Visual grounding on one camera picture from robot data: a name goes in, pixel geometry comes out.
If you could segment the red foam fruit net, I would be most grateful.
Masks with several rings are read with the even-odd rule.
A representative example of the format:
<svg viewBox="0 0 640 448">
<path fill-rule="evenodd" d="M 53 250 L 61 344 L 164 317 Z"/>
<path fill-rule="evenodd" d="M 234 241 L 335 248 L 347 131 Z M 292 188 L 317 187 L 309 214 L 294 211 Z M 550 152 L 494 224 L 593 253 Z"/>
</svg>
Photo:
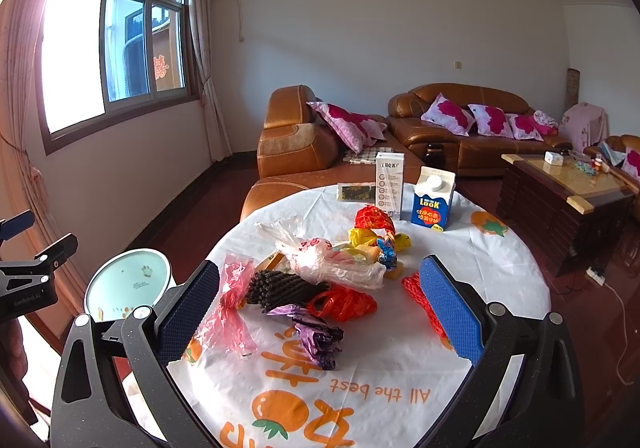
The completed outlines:
<svg viewBox="0 0 640 448">
<path fill-rule="evenodd" d="M 403 278 L 401 280 L 401 285 L 408 293 L 410 298 L 424 310 L 431 328 L 438 335 L 438 337 L 442 341 L 448 341 L 448 336 L 446 335 L 442 324 L 436 317 L 430 302 L 428 301 L 421 288 L 419 273 L 415 272 L 411 276 Z"/>
</svg>

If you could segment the black corrugated foam sleeve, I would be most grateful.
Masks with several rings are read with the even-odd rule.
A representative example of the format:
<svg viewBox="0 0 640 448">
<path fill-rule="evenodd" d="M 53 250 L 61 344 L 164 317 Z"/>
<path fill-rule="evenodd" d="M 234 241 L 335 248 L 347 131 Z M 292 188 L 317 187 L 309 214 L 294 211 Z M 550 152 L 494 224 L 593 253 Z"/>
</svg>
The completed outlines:
<svg viewBox="0 0 640 448">
<path fill-rule="evenodd" d="M 329 283 L 313 284 L 292 272 L 261 270 L 250 279 L 245 299 L 265 314 L 286 305 L 306 306 L 329 288 Z"/>
</svg>

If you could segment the red plastic bag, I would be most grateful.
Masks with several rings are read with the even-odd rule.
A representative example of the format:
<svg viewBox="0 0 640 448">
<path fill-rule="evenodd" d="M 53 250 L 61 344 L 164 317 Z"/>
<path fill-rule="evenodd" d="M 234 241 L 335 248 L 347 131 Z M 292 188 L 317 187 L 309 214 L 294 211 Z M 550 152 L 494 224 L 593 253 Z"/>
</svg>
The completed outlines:
<svg viewBox="0 0 640 448">
<path fill-rule="evenodd" d="M 378 310 L 378 303 L 367 293 L 331 284 L 328 290 L 319 293 L 307 304 L 307 310 L 312 316 L 342 324 L 374 314 Z"/>
</svg>

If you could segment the purple plastic bag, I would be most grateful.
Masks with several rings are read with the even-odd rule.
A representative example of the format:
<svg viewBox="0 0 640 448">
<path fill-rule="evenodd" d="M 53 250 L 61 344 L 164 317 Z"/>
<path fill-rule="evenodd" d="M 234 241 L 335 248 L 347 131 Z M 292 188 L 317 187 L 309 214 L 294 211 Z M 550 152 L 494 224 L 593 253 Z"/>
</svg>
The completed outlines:
<svg viewBox="0 0 640 448">
<path fill-rule="evenodd" d="M 284 305 L 267 312 L 268 316 L 288 317 L 293 321 L 308 357 L 322 370 L 335 369 L 335 354 L 341 351 L 344 331 L 311 315 L 306 308 Z"/>
</svg>

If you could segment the red foil candy wrapper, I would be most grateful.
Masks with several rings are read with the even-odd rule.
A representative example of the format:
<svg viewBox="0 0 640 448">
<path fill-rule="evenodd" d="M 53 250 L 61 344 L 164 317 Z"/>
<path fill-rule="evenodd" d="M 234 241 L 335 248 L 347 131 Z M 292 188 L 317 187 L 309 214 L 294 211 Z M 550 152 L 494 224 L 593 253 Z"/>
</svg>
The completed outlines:
<svg viewBox="0 0 640 448">
<path fill-rule="evenodd" d="M 396 234 L 392 218 L 375 205 L 366 205 L 356 213 L 355 228 L 372 229 L 382 236 L 378 239 L 377 247 L 380 249 L 378 262 L 386 267 L 393 268 L 397 262 L 397 254 L 394 251 L 392 235 Z"/>
</svg>

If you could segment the white plastic bag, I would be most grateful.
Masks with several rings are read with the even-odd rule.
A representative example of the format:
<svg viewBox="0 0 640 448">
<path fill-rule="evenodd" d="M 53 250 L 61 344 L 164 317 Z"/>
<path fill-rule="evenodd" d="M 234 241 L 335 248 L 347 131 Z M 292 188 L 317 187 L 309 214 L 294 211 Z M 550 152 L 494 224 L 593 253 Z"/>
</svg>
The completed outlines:
<svg viewBox="0 0 640 448">
<path fill-rule="evenodd" d="M 273 242 L 292 272 L 309 283 L 337 283 L 359 291 L 376 291 L 383 286 L 386 273 L 383 264 L 357 260 L 325 238 L 304 237 L 300 216 L 271 224 L 257 223 L 255 228 L 258 236 Z"/>
</svg>

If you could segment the light blue trash bin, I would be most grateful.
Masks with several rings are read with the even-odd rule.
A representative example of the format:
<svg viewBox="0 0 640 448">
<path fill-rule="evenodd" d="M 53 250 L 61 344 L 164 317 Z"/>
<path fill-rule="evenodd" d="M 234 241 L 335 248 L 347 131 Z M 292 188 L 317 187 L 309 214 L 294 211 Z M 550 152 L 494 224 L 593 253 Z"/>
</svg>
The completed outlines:
<svg viewBox="0 0 640 448">
<path fill-rule="evenodd" d="M 171 264 L 162 252 L 130 250 L 96 271 L 87 286 L 84 311 L 94 321 L 124 319 L 141 305 L 155 305 L 175 285 Z"/>
</svg>

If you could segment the pink transparent plastic bag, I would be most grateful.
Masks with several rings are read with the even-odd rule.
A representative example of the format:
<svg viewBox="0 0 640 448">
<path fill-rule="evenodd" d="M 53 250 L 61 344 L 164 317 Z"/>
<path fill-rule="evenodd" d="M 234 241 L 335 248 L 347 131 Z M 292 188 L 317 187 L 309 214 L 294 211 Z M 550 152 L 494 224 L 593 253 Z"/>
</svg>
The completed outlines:
<svg viewBox="0 0 640 448">
<path fill-rule="evenodd" d="M 194 335 L 202 353 L 218 348 L 245 357 L 257 350 L 250 329 L 240 315 L 254 273 L 254 260 L 233 254 L 224 258 L 217 303 Z"/>
</svg>

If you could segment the pink curtain left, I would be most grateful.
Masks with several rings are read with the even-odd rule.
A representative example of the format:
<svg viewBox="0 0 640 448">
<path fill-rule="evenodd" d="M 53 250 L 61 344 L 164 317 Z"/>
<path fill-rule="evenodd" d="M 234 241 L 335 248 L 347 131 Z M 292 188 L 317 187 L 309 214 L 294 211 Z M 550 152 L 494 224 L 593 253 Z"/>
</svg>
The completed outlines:
<svg viewBox="0 0 640 448">
<path fill-rule="evenodd" d="M 32 210 L 35 226 L 10 240 L 10 260 L 32 257 L 73 228 L 62 190 L 73 179 L 44 156 L 38 119 L 37 50 L 46 0 L 1 3 L 1 212 Z"/>
</svg>

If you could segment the blue Look milk carton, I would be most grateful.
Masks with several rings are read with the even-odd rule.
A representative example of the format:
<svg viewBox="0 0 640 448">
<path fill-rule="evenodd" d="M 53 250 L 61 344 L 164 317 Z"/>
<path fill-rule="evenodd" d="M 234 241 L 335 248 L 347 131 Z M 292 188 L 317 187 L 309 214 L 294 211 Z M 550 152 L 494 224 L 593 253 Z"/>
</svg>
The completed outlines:
<svg viewBox="0 0 640 448">
<path fill-rule="evenodd" d="M 456 174 L 422 166 L 418 182 L 413 188 L 411 223 L 437 231 L 446 229 Z"/>
</svg>

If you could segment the yellow crumpled wrapper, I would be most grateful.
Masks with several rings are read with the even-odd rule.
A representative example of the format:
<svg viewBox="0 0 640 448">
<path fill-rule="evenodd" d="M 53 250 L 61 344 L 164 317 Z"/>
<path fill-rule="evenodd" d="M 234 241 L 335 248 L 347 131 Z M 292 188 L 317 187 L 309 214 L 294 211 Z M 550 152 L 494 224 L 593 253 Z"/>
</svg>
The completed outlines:
<svg viewBox="0 0 640 448">
<path fill-rule="evenodd" d="M 348 241 L 353 248 L 357 246 L 377 246 L 378 239 L 382 239 L 382 236 L 376 234 L 372 229 L 352 228 L 348 232 Z M 401 232 L 396 232 L 396 234 L 392 235 L 392 243 L 396 253 L 408 250 L 412 246 L 408 234 L 402 234 Z"/>
</svg>

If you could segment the white orange-print tablecloth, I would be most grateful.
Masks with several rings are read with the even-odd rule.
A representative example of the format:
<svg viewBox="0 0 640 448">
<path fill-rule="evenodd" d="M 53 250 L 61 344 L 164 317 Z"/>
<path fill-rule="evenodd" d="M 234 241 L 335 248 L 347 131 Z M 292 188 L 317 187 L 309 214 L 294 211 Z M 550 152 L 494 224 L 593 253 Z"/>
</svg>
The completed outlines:
<svg viewBox="0 0 640 448">
<path fill-rule="evenodd" d="M 550 312 L 548 286 L 533 254 L 508 226 L 462 196 L 447 228 L 401 220 L 411 246 L 406 275 L 436 255 L 485 301 L 514 315 Z M 343 324 L 332 371 L 306 361 L 292 324 L 253 306 L 242 317 L 256 343 L 248 356 L 214 348 L 168 368 L 182 394 L 226 447 L 411 447 L 454 396 L 469 361 L 447 348 L 399 280 L 374 292 L 378 308 Z"/>
</svg>

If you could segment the white power strip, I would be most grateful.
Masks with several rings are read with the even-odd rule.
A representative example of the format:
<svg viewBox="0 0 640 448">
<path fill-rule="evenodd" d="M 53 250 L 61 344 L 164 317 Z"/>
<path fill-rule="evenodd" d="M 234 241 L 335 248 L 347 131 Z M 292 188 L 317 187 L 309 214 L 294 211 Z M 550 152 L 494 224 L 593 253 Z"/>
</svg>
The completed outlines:
<svg viewBox="0 0 640 448">
<path fill-rule="evenodd" d="M 593 267 L 589 267 L 586 270 L 586 275 L 595 283 L 597 283 L 598 286 L 604 286 L 605 284 L 604 275 L 601 275 L 600 272 L 597 271 L 597 269 L 594 269 Z"/>
</svg>

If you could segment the dark wood coffee table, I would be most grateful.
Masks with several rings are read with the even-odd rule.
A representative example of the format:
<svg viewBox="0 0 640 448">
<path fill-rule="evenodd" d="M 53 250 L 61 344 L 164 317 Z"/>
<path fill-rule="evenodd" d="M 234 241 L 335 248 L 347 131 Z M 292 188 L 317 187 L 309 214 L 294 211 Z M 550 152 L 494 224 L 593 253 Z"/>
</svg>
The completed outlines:
<svg viewBox="0 0 640 448">
<path fill-rule="evenodd" d="M 548 258 L 554 276 L 592 267 L 603 274 L 639 189 L 613 173 L 590 176 L 566 158 L 505 154 L 497 214 L 530 238 Z"/>
</svg>

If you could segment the seaweed snack packet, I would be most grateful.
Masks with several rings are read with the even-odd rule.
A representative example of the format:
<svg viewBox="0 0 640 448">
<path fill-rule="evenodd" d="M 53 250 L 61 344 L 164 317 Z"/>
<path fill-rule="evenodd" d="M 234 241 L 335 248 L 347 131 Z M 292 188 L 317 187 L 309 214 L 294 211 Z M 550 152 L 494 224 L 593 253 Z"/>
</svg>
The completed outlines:
<svg viewBox="0 0 640 448">
<path fill-rule="evenodd" d="M 337 200 L 345 202 L 373 204 L 375 193 L 374 182 L 339 182 L 336 188 Z"/>
</svg>

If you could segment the brown leather long sofa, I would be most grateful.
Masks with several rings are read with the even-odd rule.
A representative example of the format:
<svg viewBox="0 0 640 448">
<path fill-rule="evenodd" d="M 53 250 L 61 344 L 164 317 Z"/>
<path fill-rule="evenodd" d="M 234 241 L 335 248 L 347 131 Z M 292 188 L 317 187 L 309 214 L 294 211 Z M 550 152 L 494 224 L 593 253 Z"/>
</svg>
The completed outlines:
<svg viewBox="0 0 640 448">
<path fill-rule="evenodd" d="M 462 177 L 496 177 L 501 176 L 506 168 L 506 162 L 501 159 L 504 154 L 543 154 L 548 150 L 560 152 L 572 148 L 572 144 L 559 135 L 545 137 L 543 142 L 480 136 L 476 123 L 468 137 L 451 134 L 440 126 L 421 120 L 439 93 L 470 112 L 471 116 L 469 104 L 498 107 L 505 114 L 534 112 L 518 95 L 465 84 L 427 84 L 393 97 L 388 103 L 390 131 L 427 166 Z"/>
</svg>

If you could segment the white tall milk carton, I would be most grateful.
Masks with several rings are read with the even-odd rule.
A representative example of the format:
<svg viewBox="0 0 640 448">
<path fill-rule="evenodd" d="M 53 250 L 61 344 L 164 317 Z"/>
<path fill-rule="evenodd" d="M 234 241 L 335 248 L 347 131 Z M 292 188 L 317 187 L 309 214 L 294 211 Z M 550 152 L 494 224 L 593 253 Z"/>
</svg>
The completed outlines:
<svg viewBox="0 0 640 448">
<path fill-rule="evenodd" d="M 405 157 L 379 152 L 375 158 L 375 206 L 391 218 L 399 218 L 404 193 Z"/>
</svg>

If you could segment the white box on coffee table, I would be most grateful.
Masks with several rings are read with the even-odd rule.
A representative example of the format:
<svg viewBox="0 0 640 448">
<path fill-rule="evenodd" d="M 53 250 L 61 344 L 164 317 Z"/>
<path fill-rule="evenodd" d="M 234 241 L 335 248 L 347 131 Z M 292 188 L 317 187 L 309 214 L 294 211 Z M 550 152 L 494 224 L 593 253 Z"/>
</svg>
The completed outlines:
<svg viewBox="0 0 640 448">
<path fill-rule="evenodd" d="M 561 153 L 546 151 L 544 153 L 544 162 L 552 166 L 562 166 L 564 163 L 564 156 Z"/>
</svg>

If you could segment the checkered mat on sofa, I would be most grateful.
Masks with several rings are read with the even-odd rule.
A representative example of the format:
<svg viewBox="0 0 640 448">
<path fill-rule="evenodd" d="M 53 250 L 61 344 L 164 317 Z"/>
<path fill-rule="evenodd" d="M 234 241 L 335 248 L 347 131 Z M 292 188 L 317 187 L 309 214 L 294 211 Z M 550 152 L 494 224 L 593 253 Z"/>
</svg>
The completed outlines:
<svg viewBox="0 0 640 448">
<path fill-rule="evenodd" d="M 393 153 L 394 149 L 390 147 L 366 147 L 360 153 L 354 153 L 352 150 L 347 151 L 343 156 L 343 161 L 348 164 L 355 165 L 373 165 L 379 153 Z"/>
</svg>

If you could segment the pink white cushion middle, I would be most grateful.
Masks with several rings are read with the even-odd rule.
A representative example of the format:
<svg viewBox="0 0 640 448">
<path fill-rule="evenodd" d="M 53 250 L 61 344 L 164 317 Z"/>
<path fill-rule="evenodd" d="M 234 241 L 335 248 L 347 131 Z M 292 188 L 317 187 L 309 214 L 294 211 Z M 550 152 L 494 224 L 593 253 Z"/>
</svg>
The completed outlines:
<svg viewBox="0 0 640 448">
<path fill-rule="evenodd" d="M 506 114 L 498 107 L 484 104 L 469 104 L 474 116 L 477 133 L 485 137 L 513 139 L 513 133 Z"/>
</svg>

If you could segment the pink white cushion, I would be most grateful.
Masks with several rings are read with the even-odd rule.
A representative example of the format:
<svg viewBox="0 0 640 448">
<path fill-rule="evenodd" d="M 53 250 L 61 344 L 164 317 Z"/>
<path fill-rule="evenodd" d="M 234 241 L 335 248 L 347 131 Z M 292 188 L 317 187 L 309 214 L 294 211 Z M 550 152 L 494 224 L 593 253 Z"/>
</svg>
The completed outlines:
<svg viewBox="0 0 640 448">
<path fill-rule="evenodd" d="M 421 120 L 433 123 L 448 130 L 456 136 L 468 137 L 469 131 L 475 123 L 470 112 L 467 112 L 442 93 L 439 93 L 435 100 L 421 116 Z"/>
<path fill-rule="evenodd" d="M 469 104 L 474 116 L 477 133 L 485 137 L 513 139 L 513 133 L 506 114 L 498 107 L 484 104 Z"/>
<path fill-rule="evenodd" d="M 511 132 L 516 140 L 538 140 L 559 134 L 559 123 L 546 112 L 536 110 L 531 114 L 508 113 Z"/>
</svg>

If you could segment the pink white cushion right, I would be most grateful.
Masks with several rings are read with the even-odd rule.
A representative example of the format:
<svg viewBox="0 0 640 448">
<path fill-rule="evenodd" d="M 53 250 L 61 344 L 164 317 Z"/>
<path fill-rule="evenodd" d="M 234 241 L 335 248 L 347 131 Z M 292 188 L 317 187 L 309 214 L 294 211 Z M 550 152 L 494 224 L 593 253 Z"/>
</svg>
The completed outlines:
<svg viewBox="0 0 640 448">
<path fill-rule="evenodd" d="M 531 114 L 508 113 L 511 132 L 516 140 L 538 140 L 559 134 L 559 123 L 546 112 L 536 110 Z"/>
</svg>

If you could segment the pink white cushion left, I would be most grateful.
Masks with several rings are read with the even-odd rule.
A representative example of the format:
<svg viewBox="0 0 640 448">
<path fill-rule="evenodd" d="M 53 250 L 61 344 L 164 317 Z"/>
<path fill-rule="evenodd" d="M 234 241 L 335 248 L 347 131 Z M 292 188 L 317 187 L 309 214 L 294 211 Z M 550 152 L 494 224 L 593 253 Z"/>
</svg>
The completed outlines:
<svg viewBox="0 0 640 448">
<path fill-rule="evenodd" d="M 442 93 L 439 93 L 435 100 L 421 116 L 421 120 L 433 123 L 448 130 L 456 136 L 468 137 L 469 131 L 475 123 L 470 112 L 467 112 Z"/>
</svg>

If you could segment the brown leather chaise sofa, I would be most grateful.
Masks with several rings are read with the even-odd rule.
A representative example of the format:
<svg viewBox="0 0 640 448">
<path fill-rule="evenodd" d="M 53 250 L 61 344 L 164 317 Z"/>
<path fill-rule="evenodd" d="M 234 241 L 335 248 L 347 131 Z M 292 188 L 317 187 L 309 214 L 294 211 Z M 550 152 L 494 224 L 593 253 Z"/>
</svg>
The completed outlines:
<svg viewBox="0 0 640 448">
<path fill-rule="evenodd" d="M 339 182 L 373 182 L 373 164 L 343 160 L 347 148 L 308 104 L 306 85 L 275 90 L 268 101 L 257 146 L 259 180 L 246 196 L 241 217 L 299 191 Z"/>
</svg>

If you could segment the pink floral pillow on chaise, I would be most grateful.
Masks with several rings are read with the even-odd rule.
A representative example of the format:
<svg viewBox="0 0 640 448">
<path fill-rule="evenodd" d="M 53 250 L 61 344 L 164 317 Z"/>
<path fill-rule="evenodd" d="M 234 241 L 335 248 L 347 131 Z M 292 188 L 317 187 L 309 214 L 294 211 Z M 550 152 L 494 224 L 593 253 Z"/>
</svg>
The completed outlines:
<svg viewBox="0 0 640 448">
<path fill-rule="evenodd" d="M 385 139 L 386 124 L 372 116 L 349 112 L 335 104 L 316 100 L 307 102 L 320 118 L 334 130 L 344 145 L 353 153 L 362 153 Z"/>
</svg>

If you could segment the pink covered chair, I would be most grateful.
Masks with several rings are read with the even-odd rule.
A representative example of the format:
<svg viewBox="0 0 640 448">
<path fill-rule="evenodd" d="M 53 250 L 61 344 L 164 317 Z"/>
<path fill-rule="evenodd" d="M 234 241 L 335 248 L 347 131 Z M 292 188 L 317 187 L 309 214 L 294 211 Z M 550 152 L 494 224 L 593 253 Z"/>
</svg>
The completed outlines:
<svg viewBox="0 0 640 448">
<path fill-rule="evenodd" d="M 572 144 L 574 151 L 583 152 L 608 137 L 608 115 L 594 104 L 574 104 L 563 114 L 559 135 Z"/>
</svg>

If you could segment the beige curtain right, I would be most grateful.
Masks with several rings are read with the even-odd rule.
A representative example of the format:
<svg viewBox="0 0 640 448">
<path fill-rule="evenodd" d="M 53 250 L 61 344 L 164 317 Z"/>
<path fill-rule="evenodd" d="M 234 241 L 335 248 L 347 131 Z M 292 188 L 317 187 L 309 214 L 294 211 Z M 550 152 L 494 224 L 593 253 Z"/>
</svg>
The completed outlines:
<svg viewBox="0 0 640 448">
<path fill-rule="evenodd" d="M 217 163 L 231 156 L 232 151 L 213 77 L 213 25 L 210 4 L 212 0 L 188 0 L 191 42 L 198 68 L 198 80 L 202 86 L 198 96 L 203 112 L 208 154 L 209 159 Z"/>
</svg>

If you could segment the window with brown frame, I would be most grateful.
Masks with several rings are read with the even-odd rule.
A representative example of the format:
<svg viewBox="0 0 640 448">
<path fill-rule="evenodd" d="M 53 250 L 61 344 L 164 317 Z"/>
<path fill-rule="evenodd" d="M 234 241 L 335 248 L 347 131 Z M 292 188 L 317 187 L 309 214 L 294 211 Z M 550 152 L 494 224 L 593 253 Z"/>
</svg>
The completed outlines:
<svg viewBox="0 0 640 448">
<path fill-rule="evenodd" d="M 191 101 L 186 0 L 46 0 L 37 66 L 46 153 Z"/>
</svg>

